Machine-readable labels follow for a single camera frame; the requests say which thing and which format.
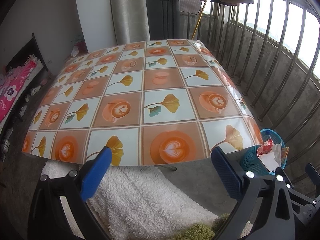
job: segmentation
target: flower print bedding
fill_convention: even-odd
[[[36,65],[37,63],[30,58],[24,66],[12,69],[5,77],[4,84],[0,86],[0,122],[10,111],[17,94]]]

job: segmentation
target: white wall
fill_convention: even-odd
[[[56,75],[82,34],[76,0],[16,0],[0,25],[0,66],[36,36],[41,54]]]
[[[89,51],[117,45],[110,0],[76,0]]]

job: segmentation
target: gray curtain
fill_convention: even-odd
[[[146,0],[111,0],[111,9],[118,44],[150,40]]]

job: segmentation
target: table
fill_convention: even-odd
[[[104,146],[112,165],[210,157],[262,143],[244,99],[192,40],[135,42],[69,60],[43,98],[22,151],[72,163]]]

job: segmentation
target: wooden bed frame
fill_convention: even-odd
[[[19,52],[7,64],[6,71],[9,71],[10,67],[16,68],[21,65],[23,66],[24,63],[26,62],[26,60],[28,59],[28,57],[32,54],[35,55],[41,61],[43,68],[33,78],[33,80],[30,82],[30,84],[25,88],[25,90],[22,92],[20,97],[15,102],[12,110],[8,113],[7,120],[5,121],[4,126],[0,132],[0,140],[1,141],[3,139],[4,133],[7,130],[8,124],[10,123],[10,121],[12,119],[12,115],[16,116],[21,122],[23,121],[23,119],[21,118],[21,116],[19,114],[19,109],[21,108],[23,102],[25,103],[25,96],[29,93],[29,91],[32,87],[34,87],[35,85],[38,85],[38,84],[35,84],[35,81],[37,81],[37,77],[41,76],[44,71],[46,71],[46,72],[49,71],[41,53],[40,53],[40,50],[39,50],[38,44],[36,42],[36,38],[35,38],[34,33],[32,33],[32,39],[30,41],[28,41],[27,44],[24,45],[22,47],[22,49],[20,49]]]

